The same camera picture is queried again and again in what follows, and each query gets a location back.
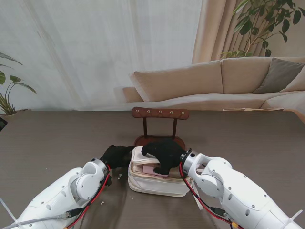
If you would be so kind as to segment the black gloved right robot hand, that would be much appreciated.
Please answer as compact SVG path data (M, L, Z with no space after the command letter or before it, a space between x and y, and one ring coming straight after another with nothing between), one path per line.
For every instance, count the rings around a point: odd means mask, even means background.
M172 168L179 166L180 157L185 154L185 150L175 141L165 140L148 143L142 147L141 153L143 156L150 154L159 161L159 166L153 170L155 173L169 175Z

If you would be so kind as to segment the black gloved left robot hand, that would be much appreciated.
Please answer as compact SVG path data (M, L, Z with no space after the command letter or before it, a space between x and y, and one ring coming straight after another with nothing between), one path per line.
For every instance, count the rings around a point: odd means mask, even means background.
M111 169L127 167L131 161L132 151L135 146L110 145L100 160Z

